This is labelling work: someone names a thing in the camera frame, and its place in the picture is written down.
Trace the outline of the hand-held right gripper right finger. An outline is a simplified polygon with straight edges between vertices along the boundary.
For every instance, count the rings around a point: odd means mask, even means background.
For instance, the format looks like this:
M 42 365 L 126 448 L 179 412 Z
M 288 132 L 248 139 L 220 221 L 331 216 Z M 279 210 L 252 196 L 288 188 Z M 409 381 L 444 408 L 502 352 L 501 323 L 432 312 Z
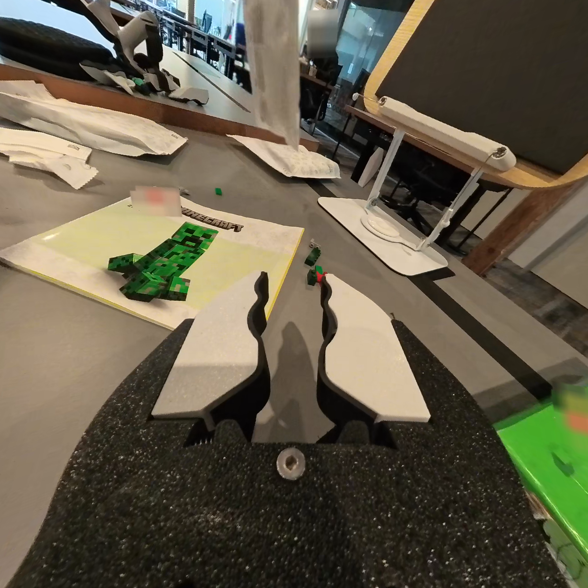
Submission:
M 430 421 L 392 318 L 334 274 L 321 285 L 317 401 L 335 425 Z

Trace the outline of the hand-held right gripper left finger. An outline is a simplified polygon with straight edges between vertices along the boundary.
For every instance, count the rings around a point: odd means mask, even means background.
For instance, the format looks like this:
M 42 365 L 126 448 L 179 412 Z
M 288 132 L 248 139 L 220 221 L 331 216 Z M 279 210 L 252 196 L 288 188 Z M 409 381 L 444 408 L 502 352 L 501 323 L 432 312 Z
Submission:
M 270 396 L 262 334 L 269 278 L 255 271 L 223 291 L 194 318 L 151 415 L 201 419 L 208 431 L 235 420 L 253 431 Z

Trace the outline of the green toy set box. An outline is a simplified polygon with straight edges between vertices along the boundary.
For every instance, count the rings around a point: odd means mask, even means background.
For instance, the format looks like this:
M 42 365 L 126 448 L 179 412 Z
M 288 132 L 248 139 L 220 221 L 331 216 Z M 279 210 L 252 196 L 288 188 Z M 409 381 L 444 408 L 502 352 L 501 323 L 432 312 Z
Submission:
M 587 587 L 587 377 L 495 424 L 572 587 Z

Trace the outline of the pale green instruction booklet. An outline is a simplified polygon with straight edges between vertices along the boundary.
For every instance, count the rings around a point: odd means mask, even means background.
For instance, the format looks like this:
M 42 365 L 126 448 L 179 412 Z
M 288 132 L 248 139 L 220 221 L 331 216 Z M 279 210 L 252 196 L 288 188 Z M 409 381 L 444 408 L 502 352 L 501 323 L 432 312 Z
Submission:
M 106 305 L 173 330 L 234 283 L 256 271 L 269 279 L 266 317 L 275 305 L 302 241 L 304 228 L 221 212 L 181 197 L 181 217 L 156 217 L 132 210 L 126 198 L 1 251 L 9 265 Z M 110 258 L 147 254 L 184 222 L 217 231 L 209 252 L 187 269 L 186 301 L 127 299 L 120 273 L 107 269 Z

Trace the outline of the small torn paper bags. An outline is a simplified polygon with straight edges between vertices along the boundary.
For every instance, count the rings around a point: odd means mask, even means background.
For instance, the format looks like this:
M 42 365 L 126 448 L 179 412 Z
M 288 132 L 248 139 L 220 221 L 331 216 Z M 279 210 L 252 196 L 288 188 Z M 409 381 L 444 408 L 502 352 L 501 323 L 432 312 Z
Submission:
M 42 157 L 24 152 L 12 152 L 8 155 L 14 165 L 25 166 L 53 173 L 74 189 L 88 184 L 98 174 L 98 170 L 83 160 L 69 156 Z

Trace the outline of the torn white paper bag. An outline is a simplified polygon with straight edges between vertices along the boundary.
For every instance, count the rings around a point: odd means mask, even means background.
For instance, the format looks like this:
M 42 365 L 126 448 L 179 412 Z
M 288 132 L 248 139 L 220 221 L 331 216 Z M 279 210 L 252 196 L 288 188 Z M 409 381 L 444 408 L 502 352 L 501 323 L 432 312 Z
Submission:
M 1 128 L 1 152 L 25 152 L 40 156 L 53 153 L 88 160 L 92 149 L 57 136 L 38 131 Z

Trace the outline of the grey desk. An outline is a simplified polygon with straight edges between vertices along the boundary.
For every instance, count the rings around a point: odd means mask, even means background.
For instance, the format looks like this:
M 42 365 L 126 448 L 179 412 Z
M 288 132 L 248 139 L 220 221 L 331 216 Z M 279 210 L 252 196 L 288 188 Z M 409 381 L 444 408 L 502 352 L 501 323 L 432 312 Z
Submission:
M 253 442 L 223 421 L 151 416 L 193 320 L 173 330 L 1 263 L 1 584 L 11 587 L 566 587 L 517 471 L 467 387 L 482 357 L 435 281 L 391 271 L 227 136 L 168 129 L 172 156 L 94 150 L 75 191 L 1 159 L 1 250 L 126 199 L 185 188 L 221 212 L 304 228 L 268 317 L 270 398 Z M 220 187 L 222 196 L 215 194 Z M 376 443 L 316 443 L 328 274 L 391 318 L 428 424 Z

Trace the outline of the white tapered stand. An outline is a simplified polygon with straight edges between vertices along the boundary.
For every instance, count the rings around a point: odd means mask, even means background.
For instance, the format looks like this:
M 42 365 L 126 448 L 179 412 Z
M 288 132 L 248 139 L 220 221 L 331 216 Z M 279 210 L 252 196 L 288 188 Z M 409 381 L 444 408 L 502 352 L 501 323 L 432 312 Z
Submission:
M 367 160 L 367 163 L 362 171 L 357 183 L 360 187 L 365 187 L 368 182 L 377 174 L 383 162 L 385 151 L 382 148 L 376 148 L 372 155 Z

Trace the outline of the black office chair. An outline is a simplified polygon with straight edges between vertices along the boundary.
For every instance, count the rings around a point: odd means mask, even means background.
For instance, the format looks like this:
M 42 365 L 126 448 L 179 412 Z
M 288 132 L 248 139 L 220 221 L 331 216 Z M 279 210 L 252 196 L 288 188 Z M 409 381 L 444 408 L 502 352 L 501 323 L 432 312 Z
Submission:
M 310 89 L 304 89 L 300 94 L 300 117 L 306 121 L 323 121 L 329 96 L 325 92 L 315 93 Z

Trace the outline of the wood-edged grey table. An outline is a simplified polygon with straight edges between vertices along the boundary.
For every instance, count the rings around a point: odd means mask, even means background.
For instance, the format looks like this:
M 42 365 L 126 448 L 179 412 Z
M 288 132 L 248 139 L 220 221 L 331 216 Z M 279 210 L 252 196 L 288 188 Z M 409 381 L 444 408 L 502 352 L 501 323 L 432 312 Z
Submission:
M 112 44 L 87 18 L 44 1 L 1 1 L 1 16 L 48 25 L 96 42 L 111 52 L 114 51 Z M 209 101 L 206 105 L 200 107 L 189 102 L 186 107 L 193 106 L 197 111 L 228 121 L 228 130 L 222 130 L 222 124 L 214 122 L 210 133 L 252 136 L 275 143 L 285 143 L 283 137 L 258 127 L 255 116 L 251 113 L 250 94 L 229 82 L 203 60 L 164 47 L 160 67 L 177 77 L 181 88 L 208 91 Z

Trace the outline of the dark panel with wood rim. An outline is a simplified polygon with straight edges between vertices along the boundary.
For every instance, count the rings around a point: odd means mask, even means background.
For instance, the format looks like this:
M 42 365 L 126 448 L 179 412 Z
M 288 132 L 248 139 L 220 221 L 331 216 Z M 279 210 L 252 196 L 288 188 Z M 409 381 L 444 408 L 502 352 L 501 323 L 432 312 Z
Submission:
M 364 90 L 507 146 L 488 178 L 555 189 L 587 178 L 587 1 L 413 1 Z

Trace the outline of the row of office desks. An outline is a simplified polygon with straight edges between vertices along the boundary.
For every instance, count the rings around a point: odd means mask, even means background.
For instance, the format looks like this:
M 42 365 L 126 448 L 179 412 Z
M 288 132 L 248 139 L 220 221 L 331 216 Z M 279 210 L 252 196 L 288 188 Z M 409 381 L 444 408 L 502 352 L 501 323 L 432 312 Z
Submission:
M 250 91 L 243 1 L 134 1 L 159 20 L 168 47 L 198 57 Z

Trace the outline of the white black pistol-grip device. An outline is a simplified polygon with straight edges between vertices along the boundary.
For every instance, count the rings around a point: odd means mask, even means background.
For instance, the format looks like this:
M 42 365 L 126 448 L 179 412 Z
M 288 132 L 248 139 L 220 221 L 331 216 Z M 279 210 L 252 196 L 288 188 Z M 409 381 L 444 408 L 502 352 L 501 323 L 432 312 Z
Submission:
M 159 21 L 154 13 L 144 11 L 124 26 L 119 26 L 110 1 L 56 1 L 60 7 L 81 14 L 109 40 L 116 52 L 110 64 L 80 62 L 82 70 L 103 85 L 118 86 L 130 95 L 134 92 L 132 77 L 142 78 L 151 94 L 163 95 L 178 102 L 193 101 L 204 106 L 209 101 L 207 90 L 181 88 L 180 81 L 160 68 L 163 43 Z

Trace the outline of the black round cushion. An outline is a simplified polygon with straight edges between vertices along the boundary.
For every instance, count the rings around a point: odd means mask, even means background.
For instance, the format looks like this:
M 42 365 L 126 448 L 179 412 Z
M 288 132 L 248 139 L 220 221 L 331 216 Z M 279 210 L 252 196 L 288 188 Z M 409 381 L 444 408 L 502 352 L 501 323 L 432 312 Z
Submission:
M 82 61 L 89 61 L 99 64 L 110 64 L 113 60 L 113 55 L 107 51 L 90 52 L 90 54 L 77 54 L 65 52 L 51 53 L 44 51 L 34 51 L 32 48 L 18 48 L 1 43 L 1 55 L 24 65 L 46 70 L 49 72 L 57 72 L 59 70 L 79 70 Z
M 107 50 L 106 47 L 92 40 L 80 38 L 48 25 L 5 17 L 1 18 L 1 43 L 21 49 L 35 48 L 48 52 Z

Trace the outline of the wooden post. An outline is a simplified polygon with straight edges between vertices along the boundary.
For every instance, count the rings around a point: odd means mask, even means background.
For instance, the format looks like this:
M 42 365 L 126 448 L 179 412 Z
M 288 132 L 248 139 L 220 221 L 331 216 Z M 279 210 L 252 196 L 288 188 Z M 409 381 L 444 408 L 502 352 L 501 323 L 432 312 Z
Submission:
M 501 261 L 522 242 L 546 215 L 549 191 L 533 190 L 466 255 L 462 264 L 478 276 Z

